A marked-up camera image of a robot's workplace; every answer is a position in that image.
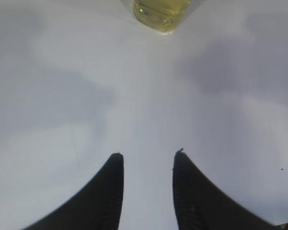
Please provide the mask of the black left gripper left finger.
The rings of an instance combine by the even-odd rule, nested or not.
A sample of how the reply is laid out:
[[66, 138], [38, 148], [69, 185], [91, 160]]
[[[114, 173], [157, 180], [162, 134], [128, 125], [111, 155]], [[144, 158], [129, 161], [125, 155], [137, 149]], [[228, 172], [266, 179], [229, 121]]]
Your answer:
[[98, 173], [72, 198], [29, 230], [117, 230], [124, 189], [124, 159], [113, 153]]

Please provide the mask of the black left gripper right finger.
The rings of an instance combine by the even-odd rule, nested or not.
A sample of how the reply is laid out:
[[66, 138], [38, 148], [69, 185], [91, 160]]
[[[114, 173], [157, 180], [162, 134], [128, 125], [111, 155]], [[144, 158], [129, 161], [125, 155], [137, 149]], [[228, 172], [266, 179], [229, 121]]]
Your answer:
[[172, 191], [180, 230], [275, 230], [216, 187], [183, 150], [174, 156]]

